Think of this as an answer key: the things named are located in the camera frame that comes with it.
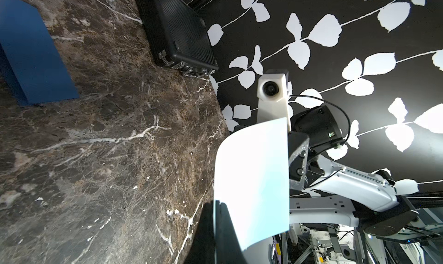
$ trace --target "black wall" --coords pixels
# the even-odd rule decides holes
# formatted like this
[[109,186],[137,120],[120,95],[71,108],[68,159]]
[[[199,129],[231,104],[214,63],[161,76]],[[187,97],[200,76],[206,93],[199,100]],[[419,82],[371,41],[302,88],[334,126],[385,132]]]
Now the black wall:
[[[254,58],[254,48],[260,46],[261,58],[275,53],[283,46],[294,42],[294,35],[288,31],[286,24],[291,13],[295,13],[302,25],[301,37],[305,38],[326,14],[332,14],[342,24],[352,19],[362,17],[374,10],[388,4],[393,5],[393,0],[259,0],[268,10],[270,18],[266,21],[257,22],[253,9],[244,9],[241,0],[215,0],[199,11],[205,20],[207,28],[214,24],[224,26],[234,19],[246,13],[223,28],[224,34],[213,46],[216,58],[219,61],[220,70],[213,75],[216,82],[236,76],[244,69],[229,68],[230,63],[239,56],[248,58],[247,66],[251,66]],[[382,128],[358,137],[358,149],[347,145],[348,151],[338,162],[357,168],[365,172],[372,172],[381,168],[388,168],[396,179],[411,178],[419,183],[438,181],[443,179],[443,111],[440,105],[443,103],[443,51],[438,55],[429,53],[443,49],[443,0],[426,0],[424,6],[418,5],[420,0],[396,0],[405,2],[410,6],[407,18],[388,31],[382,27],[377,16],[379,12],[361,18],[352,23],[343,25],[336,45],[331,47],[322,46],[311,40],[304,40],[310,49],[310,58],[304,69],[300,69],[296,62],[291,59],[286,49],[280,51],[261,64],[263,70],[285,68],[289,69],[289,79],[293,86],[293,94],[298,95],[307,89],[322,91],[334,87],[346,81],[342,77],[343,69],[354,58],[362,63],[364,60],[377,53],[395,53],[395,60],[399,61],[422,53],[403,62],[395,64],[395,68],[389,72],[381,73],[380,70],[389,60],[376,59],[375,73],[362,78],[372,82],[374,90],[369,95],[355,96],[346,92],[346,84],[336,89],[322,93],[325,100],[341,106],[350,116],[351,120],[357,120],[359,129],[357,135],[397,123],[396,116],[388,111],[389,106],[400,98],[404,103],[407,114],[400,123],[404,126],[391,127],[391,134],[396,135],[397,141],[407,143],[413,141],[406,148],[396,145],[388,138],[386,128]],[[401,22],[404,10],[391,13],[388,19],[392,23]],[[326,27],[320,34],[327,36],[330,28]],[[234,108],[236,105],[245,105],[242,112],[235,114],[234,118],[229,112],[228,120],[236,121],[241,125],[251,125],[256,120],[257,108],[257,79],[252,86],[245,88],[237,77],[218,84],[218,99],[222,110],[227,105]],[[290,103],[294,113],[305,110],[298,103]],[[434,113],[428,128],[413,122],[425,111],[434,108]],[[347,134],[347,123],[343,115],[331,107],[331,111],[343,131]],[[441,190],[443,182],[419,184],[420,191]]]

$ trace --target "metal bracket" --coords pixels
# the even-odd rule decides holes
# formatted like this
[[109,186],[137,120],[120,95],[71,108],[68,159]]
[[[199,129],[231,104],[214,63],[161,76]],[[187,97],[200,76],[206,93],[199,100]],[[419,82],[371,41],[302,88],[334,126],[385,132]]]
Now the metal bracket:
[[307,249],[302,253],[301,256],[298,257],[298,259],[294,262],[294,264],[302,264],[303,261],[311,254],[312,252],[312,245],[309,245]]
[[303,190],[306,178],[309,136],[305,133],[289,132],[287,134],[287,147],[291,154],[288,160],[289,189]]
[[159,58],[163,61],[163,63],[165,63],[166,66],[171,66],[172,64],[174,64],[175,62],[170,62],[166,59],[166,51],[163,50],[159,53]]
[[346,244],[340,244],[341,253],[343,254],[343,257],[347,260],[356,261],[357,256],[355,255],[355,250],[350,249],[349,245]]
[[313,182],[313,184],[319,182],[315,185],[315,189],[350,198],[377,212],[383,212],[399,204],[395,188],[381,175],[344,167],[324,156],[319,156],[317,162],[325,171],[325,175]]
[[339,195],[289,199],[289,224],[332,223],[358,226],[351,200]]
[[291,238],[292,244],[298,244],[299,238],[298,235],[302,235],[304,233],[308,233],[309,228],[306,226],[302,226],[300,223],[295,223],[289,225],[289,238]]
[[186,66],[186,70],[182,71],[182,76],[185,77],[189,73],[192,73],[192,67]]
[[171,69],[181,69],[185,66],[187,66],[188,64],[184,61],[180,61],[179,63],[175,64],[174,66],[171,67]]

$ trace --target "camera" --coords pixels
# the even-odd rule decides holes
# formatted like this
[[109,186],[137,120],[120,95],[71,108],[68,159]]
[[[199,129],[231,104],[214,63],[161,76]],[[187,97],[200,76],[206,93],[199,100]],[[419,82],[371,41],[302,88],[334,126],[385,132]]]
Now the camera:
[[258,79],[257,97],[262,101],[287,101],[287,71],[268,70]]
[[267,96],[274,96],[279,91],[278,85],[275,82],[265,82],[263,84],[263,92]]

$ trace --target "black suitcase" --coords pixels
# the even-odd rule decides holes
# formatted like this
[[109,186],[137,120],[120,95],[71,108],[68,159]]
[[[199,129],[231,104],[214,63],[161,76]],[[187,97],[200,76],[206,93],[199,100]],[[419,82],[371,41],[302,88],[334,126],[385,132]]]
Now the black suitcase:
[[163,67],[203,76],[219,69],[204,21],[182,0],[136,0],[152,55]]

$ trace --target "metal clip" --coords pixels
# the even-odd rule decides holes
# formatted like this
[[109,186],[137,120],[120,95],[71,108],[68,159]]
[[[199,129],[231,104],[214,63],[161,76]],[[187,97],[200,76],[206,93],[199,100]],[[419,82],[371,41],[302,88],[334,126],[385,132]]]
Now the metal clip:
[[159,53],[159,58],[165,63],[166,66],[171,66],[172,64],[174,64],[175,62],[170,62],[166,59],[166,51],[163,50]]
[[171,67],[171,69],[181,69],[183,67],[187,66],[186,62],[180,61],[179,63],[175,64]]
[[186,67],[186,70],[182,72],[182,76],[186,76],[187,74],[192,72],[192,67]]

